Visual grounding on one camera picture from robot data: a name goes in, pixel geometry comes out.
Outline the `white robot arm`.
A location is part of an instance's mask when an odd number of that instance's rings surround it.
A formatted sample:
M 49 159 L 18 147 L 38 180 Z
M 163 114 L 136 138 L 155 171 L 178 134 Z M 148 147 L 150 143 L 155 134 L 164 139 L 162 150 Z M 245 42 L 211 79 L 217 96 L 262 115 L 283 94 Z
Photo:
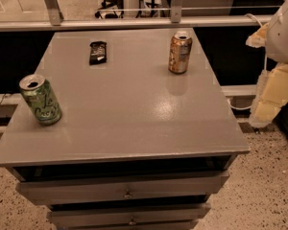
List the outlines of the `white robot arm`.
M 261 72 L 252 102 L 249 123 L 262 128 L 288 103 L 288 0 L 268 23 L 248 37 L 246 44 L 253 48 L 264 47 L 266 58 L 276 62 L 273 70 Z

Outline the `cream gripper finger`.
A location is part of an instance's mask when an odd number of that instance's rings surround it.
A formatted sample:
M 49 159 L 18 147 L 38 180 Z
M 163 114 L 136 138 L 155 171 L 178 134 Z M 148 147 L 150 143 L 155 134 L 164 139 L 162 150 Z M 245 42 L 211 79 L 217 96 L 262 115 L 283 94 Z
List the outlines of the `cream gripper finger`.
M 256 97 L 251 107 L 250 125 L 267 126 L 287 103 L 288 64 L 278 63 L 272 71 L 263 71 L 259 76 Z
M 250 35 L 246 40 L 246 45 L 253 48 L 260 48 L 266 45 L 266 34 L 268 23 L 261 26 L 256 32 Z

